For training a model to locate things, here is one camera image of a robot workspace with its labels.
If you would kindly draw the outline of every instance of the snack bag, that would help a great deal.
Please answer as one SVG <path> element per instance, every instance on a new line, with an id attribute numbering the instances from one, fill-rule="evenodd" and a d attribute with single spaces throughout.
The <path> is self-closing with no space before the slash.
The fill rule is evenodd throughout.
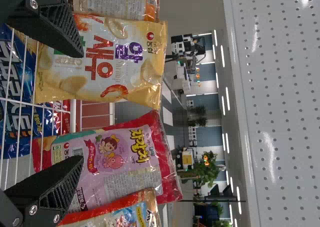
<path id="1" fill-rule="evenodd" d="M 54 126 L 55 135 L 65 135 L 70 133 L 70 114 L 58 110 L 70 111 L 70 99 L 60 100 L 53 103 L 54 105 Z"/>
<path id="2" fill-rule="evenodd" d="M 133 21 L 157 22 L 159 0 L 67 0 L 78 14 L 96 14 Z"/>
<path id="3" fill-rule="evenodd" d="M 59 226 L 161 227 L 156 192 L 146 188 L 93 210 L 67 214 Z"/>
<path id="4" fill-rule="evenodd" d="M 158 110 L 167 46 L 165 22 L 74 14 L 85 52 L 72 58 L 41 45 L 36 102 L 126 99 Z"/>
<path id="5" fill-rule="evenodd" d="M 22 101 L 25 103 L 31 103 L 33 100 L 33 88 L 35 78 L 35 66 L 36 66 L 36 52 L 37 43 L 28 38 L 27 46 L 25 45 L 26 37 L 18 32 L 14 32 L 13 36 L 13 49 L 11 58 L 10 77 L 8 75 L 9 63 L 10 63 L 10 51 L 11 51 L 12 29 L 6 24 L 0 25 L 0 97 L 6 98 L 7 83 L 9 80 L 8 99 L 14 101 L 20 101 L 20 95 L 22 92 Z M 45 123 L 52 123 L 53 113 L 52 110 L 34 107 L 32 115 L 32 106 L 27 104 L 21 105 L 17 102 L 0 100 L 0 136 L 2 138 L 3 131 L 4 145 L 1 146 L 2 140 L 0 138 L 0 154 L 3 151 L 3 158 L 10 159 L 17 156 L 17 147 L 19 146 L 18 156 L 25 156 L 30 153 L 30 139 L 31 135 L 34 138 L 42 136 L 51 136 L 53 133 L 52 128 L 55 130 L 55 126 L 52 124 L 42 125 L 42 121 Z M 20 137 L 18 145 L 18 129 L 20 118 Z"/>
<path id="6" fill-rule="evenodd" d="M 92 210 L 145 188 L 155 188 L 159 204 L 182 192 L 157 111 L 103 129 L 50 136 L 32 142 L 36 172 L 70 156 L 83 155 L 84 167 L 70 212 Z"/>

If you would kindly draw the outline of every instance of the ceiling light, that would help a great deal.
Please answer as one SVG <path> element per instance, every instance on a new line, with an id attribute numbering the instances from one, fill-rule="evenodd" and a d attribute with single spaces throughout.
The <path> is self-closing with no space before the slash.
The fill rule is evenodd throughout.
<path id="1" fill-rule="evenodd" d="M 211 35 L 212 33 L 201 33 L 201 34 L 198 34 L 198 36 L 207 36 L 207 35 Z"/>
<path id="2" fill-rule="evenodd" d="M 226 93 L 226 105 L 228 107 L 228 111 L 230 111 L 230 101 L 229 101 L 228 87 L 225 87 L 225 93 Z"/>
<path id="3" fill-rule="evenodd" d="M 228 170 L 225 171 L 225 175 L 226 175 L 226 184 L 229 185 L 229 174 L 228 174 Z"/>
<path id="4" fill-rule="evenodd" d="M 219 89 L 218 73 L 215 72 L 216 87 Z"/>
<path id="5" fill-rule="evenodd" d="M 230 185 L 231 185 L 231 191 L 233 193 L 234 192 L 234 181 L 233 181 L 232 177 L 230 177 Z"/>
<path id="6" fill-rule="evenodd" d="M 201 63 L 202 65 L 207 65 L 207 64 L 214 64 L 215 62 L 214 61 L 211 61 L 211 62 L 204 62 L 204 63 Z"/>
<path id="7" fill-rule="evenodd" d="M 228 133 L 225 133 L 225 142 L 226 142 L 226 152 L 229 154 L 229 137 L 228 137 Z"/>
<path id="8" fill-rule="evenodd" d="M 218 41 L 217 41 L 217 31 L 214 30 L 214 42 L 215 42 L 215 46 L 218 46 Z"/>
<path id="9" fill-rule="evenodd" d="M 225 134 L 224 133 L 222 133 L 222 144 L 223 144 L 223 151 L 226 151 Z"/>
<path id="10" fill-rule="evenodd" d="M 222 112 L 223 115 L 226 115 L 226 110 L 225 110 L 225 100 L 224 100 L 224 96 L 221 96 L 221 101 L 222 101 Z"/>
<path id="11" fill-rule="evenodd" d="M 239 187 L 236 187 L 236 198 L 238 200 L 238 208 L 239 208 L 239 214 L 242 214 L 242 209 L 241 209 L 241 202 L 240 202 L 240 191 L 239 191 Z"/>
<path id="12" fill-rule="evenodd" d="M 233 217 L 233 215 L 232 215 L 232 206 L 231 206 L 231 204 L 229 204 L 229 209 L 230 209 L 230 219 L 231 219 L 231 225 L 233 225 L 234 224 L 234 217 Z"/>
<path id="13" fill-rule="evenodd" d="M 222 66 L 225 67 L 225 54 L 224 54 L 224 47 L 221 45 L 221 56 L 222 56 Z"/>
<path id="14" fill-rule="evenodd" d="M 212 45 L 212 50 L 213 50 L 213 59 L 216 59 L 216 49 L 215 49 L 215 45 Z"/>
<path id="15" fill-rule="evenodd" d="M 242 215 L 241 202 L 238 202 L 239 214 Z"/>

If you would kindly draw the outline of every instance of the red snack bag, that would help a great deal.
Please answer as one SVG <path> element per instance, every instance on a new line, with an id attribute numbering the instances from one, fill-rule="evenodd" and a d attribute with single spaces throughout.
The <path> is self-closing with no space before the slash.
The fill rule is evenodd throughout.
<path id="1" fill-rule="evenodd" d="M 53 102 L 55 131 L 58 136 L 70 133 L 70 99 Z"/>
<path id="2" fill-rule="evenodd" d="M 135 192 L 93 210 L 67 214 L 59 226 L 161 227 L 155 189 Z"/>
<path id="3" fill-rule="evenodd" d="M 103 129 L 33 140 L 36 172 L 83 155 L 84 168 L 69 211 L 95 209 L 133 192 L 155 188 L 159 204 L 182 199 L 177 172 L 157 111 Z"/>

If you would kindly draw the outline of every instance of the blue snack bag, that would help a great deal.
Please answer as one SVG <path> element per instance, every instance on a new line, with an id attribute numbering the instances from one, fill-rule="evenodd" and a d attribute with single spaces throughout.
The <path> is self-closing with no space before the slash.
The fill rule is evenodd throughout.
<path id="1" fill-rule="evenodd" d="M 6 97 L 8 75 L 9 75 L 9 61 L 11 50 L 11 38 L 12 30 L 5 24 L 0 25 L 0 97 Z M 36 49 L 34 48 L 34 41 L 28 38 L 27 51 L 25 56 L 25 68 L 23 79 L 23 66 L 24 66 L 24 54 L 25 54 L 25 36 L 18 31 L 15 31 L 13 37 L 13 49 L 11 59 L 11 69 L 9 78 L 8 99 L 20 100 L 22 91 L 22 101 L 26 103 L 32 103 L 33 101 L 33 88 L 35 79 L 35 66 L 36 66 Z M 2 143 L 3 131 L 5 131 L 3 158 L 10 159 L 15 158 L 17 155 L 17 138 L 18 138 L 18 126 L 19 126 L 19 109 L 20 104 L 8 101 L 6 111 L 6 123 L 4 130 L 4 114 L 5 114 L 5 100 L 0 100 L 0 143 Z M 46 103 L 45 106 L 52 108 L 52 104 Z M 20 117 L 20 139 L 19 139 L 19 154 L 18 156 L 25 156 L 30 153 L 30 136 L 32 131 L 32 119 L 33 118 L 33 138 L 39 138 L 42 136 L 42 120 L 43 120 L 43 108 L 34 107 L 34 113 L 32 116 L 32 106 L 22 104 L 21 105 L 21 117 Z M 43 136 L 52 135 L 52 121 L 53 111 L 52 109 L 44 109 L 44 129 Z"/>

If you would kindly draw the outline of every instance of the yellow snack bag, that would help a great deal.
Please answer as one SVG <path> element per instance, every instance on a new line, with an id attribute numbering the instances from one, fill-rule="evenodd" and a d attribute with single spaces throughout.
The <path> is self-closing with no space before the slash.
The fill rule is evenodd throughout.
<path id="1" fill-rule="evenodd" d="M 41 44 L 36 102 L 123 98 L 159 109 L 167 24 L 85 14 L 74 18 L 85 56 L 72 58 Z"/>

